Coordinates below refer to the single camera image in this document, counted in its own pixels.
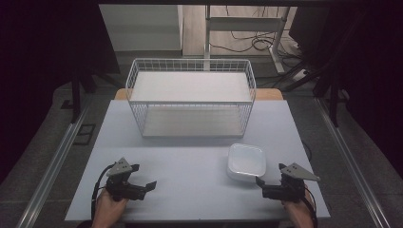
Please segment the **person's right hand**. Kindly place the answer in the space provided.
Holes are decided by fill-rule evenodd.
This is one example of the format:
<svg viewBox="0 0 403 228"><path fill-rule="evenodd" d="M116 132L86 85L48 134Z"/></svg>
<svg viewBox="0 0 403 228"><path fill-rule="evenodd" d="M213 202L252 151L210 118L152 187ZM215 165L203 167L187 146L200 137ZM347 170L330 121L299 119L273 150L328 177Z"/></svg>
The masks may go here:
<svg viewBox="0 0 403 228"><path fill-rule="evenodd" d="M305 189L304 200L300 202L283 201L282 205L295 228L314 228L311 213L314 204L308 189Z"/></svg>

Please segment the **white power strip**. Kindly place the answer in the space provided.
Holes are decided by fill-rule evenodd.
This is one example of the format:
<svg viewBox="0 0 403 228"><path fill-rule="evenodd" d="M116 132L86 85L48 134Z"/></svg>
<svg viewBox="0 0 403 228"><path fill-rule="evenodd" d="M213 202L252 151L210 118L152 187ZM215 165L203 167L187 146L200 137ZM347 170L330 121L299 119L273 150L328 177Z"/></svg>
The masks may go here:
<svg viewBox="0 0 403 228"><path fill-rule="evenodd" d="M294 80L294 81L298 81L298 80L304 78L308 73L309 73L308 70L302 69L300 72L298 72L298 73L293 77L293 80Z"/></svg>

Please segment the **aluminium rail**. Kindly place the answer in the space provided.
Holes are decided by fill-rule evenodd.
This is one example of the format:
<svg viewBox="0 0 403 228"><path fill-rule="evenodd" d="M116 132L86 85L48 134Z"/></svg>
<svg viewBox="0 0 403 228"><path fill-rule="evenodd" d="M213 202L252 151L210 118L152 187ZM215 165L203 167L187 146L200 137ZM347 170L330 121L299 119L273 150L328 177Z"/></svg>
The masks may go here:
<svg viewBox="0 0 403 228"><path fill-rule="evenodd" d="M346 167L349 170L352 179L355 183L357 191L362 197L365 206L374 222L376 228L392 228L386 215L372 189L370 184L365 179L358 163L356 162L350 147L346 143L341 131L336 127L330 116L329 109L322 99L314 98L315 103L319 109L320 115L324 120L328 130L335 141L337 150L346 163Z"/></svg>
<svg viewBox="0 0 403 228"><path fill-rule="evenodd" d="M64 137L62 138L52 159L50 160L48 168L37 185L24 213L16 225L16 228L33 228L46 202L48 194L61 171L68 151L71 148L76 135L78 134L84 118L86 117L89 106L90 102L85 101L82 106L82 112L78 115L76 122L71 123L68 126Z"/></svg>

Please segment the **black metal stand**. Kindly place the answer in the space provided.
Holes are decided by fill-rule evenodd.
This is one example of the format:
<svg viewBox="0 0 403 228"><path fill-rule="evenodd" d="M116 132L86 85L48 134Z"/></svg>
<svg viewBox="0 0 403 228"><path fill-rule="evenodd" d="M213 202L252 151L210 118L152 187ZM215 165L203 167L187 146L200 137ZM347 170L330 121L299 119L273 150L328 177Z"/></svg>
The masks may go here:
<svg viewBox="0 0 403 228"><path fill-rule="evenodd" d="M72 92L72 119L71 122L75 124L81 113L81 91L80 86L83 87L86 93L94 93L96 91L96 84L91 74L88 73L75 73L71 80Z"/></svg>

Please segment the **light wooden board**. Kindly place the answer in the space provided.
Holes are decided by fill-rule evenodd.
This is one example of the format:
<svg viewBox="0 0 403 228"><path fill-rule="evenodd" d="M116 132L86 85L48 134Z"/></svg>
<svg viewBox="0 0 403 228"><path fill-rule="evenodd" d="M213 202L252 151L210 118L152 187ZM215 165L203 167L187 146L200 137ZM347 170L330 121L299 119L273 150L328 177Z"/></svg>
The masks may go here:
<svg viewBox="0 0 403 228"><path fill-rule="evenodd" d="M119 89L115 94L115 100L125 100L125 89ZM276 88L258 88L256 90L257 101L282 101L282 93Z"/></svg>

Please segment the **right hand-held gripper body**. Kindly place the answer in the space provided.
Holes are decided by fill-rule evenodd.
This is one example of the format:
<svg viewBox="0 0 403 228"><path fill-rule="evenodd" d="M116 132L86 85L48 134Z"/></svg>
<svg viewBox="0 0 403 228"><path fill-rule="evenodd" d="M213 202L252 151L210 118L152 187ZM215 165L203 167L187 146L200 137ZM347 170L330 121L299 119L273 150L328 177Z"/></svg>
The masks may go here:
<svg viewBox="0 0 403 228"><path fill-rule="evenodd" d="M304 181L320 181L320 177L297 163L286 165L280 171L280 185L266 184L262 196L270 200L299 202L305 197Z"/></svg>

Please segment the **white cabinet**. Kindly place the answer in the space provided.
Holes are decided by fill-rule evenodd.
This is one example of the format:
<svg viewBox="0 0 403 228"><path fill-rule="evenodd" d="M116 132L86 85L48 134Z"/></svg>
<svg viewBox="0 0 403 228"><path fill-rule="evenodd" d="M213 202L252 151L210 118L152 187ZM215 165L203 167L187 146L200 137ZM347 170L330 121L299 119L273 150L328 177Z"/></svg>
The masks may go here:
<svg viewBox="0 0 403 228"><path fill-rule="evenodd" d="M182 50L182 5L99 5L115 51Z"/></svg>

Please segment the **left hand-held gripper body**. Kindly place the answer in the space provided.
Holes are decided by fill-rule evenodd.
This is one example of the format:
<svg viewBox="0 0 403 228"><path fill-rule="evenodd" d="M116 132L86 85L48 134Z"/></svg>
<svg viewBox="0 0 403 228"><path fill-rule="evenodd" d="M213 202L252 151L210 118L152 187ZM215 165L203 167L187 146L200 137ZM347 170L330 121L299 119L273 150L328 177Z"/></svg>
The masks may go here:
<svg viewBox="0 0 403 228"><path fill-rule="evenodd" d="M143 200L145 192L141 186L131 184L128 179L131 173L131 164L125 158L115 162L107 172L106 191L115 201L122 199Z"/></svg>

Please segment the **person's left hand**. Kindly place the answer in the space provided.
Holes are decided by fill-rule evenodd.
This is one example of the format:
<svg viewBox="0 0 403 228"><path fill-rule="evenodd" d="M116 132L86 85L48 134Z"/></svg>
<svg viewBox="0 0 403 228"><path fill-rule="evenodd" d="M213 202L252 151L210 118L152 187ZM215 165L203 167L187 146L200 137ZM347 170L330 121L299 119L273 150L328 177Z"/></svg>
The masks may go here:
<svg viewBox="0 0 403 228"><path fill-rule="evenodd" d="M128 199L115 201L104 189L97 198L91 228L111 228L125 211Z"/></svg>

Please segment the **white wire two-tier rack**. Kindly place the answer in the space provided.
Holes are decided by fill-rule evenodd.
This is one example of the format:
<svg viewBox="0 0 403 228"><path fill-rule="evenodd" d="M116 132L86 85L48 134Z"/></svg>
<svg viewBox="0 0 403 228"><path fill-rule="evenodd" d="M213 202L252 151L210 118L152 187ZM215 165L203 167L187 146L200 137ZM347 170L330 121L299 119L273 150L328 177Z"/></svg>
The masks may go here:
<svg viewBox="0 0 403 228"><path fill-rule="evenodd" d="M125 83L144 137L241 138L256 89L243 59L137 58Z"/></svg>

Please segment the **white square plate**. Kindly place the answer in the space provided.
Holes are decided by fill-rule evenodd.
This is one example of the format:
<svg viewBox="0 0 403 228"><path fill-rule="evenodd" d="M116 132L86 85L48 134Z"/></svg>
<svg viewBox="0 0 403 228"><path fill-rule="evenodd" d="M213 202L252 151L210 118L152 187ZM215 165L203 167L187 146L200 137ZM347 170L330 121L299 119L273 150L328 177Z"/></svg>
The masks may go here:
<svg viewBox="0 0 403 228"><path fill-rule="evenodd" d="M266 173L266 154L254 145L234 143L227 156L227 175L236 181L254 182Z"/></svg>

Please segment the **white metal desk frame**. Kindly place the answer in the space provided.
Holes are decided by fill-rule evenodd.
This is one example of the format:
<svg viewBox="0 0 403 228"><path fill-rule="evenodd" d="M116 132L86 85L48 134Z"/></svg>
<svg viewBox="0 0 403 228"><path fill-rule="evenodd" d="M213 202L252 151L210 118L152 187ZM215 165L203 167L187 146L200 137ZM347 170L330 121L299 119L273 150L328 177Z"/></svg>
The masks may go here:
<svg viewBox="0 0 403 228"><path fill-rule="evenodd" d="M278 46L287 23L290 7L286 7L280 17L252 18L252 17L212 17L211 7L205 7L205 43L203 57L210 58L210 32L211 31L262 31L274 32L273 44L269 47L274 66L278 74L284 74L285 70L278 56Z"/></svg>

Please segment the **dark curtain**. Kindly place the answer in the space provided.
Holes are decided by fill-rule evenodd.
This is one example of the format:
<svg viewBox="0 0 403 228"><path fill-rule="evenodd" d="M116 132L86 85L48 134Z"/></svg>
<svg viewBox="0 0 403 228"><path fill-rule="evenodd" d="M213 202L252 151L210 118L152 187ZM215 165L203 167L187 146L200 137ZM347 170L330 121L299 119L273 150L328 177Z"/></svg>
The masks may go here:
<svg viewBox="0 0 403 228"><path fill-rule="evenodd" d="M347 109L403 178L403 0L364 0L335 68Z"/></svg>
<svg viewBox="0 0 403 228"><path fill-rule="evenodd" d="M100 0L0 0L0 183L25 152L53 92L119 73Z"/></svg>

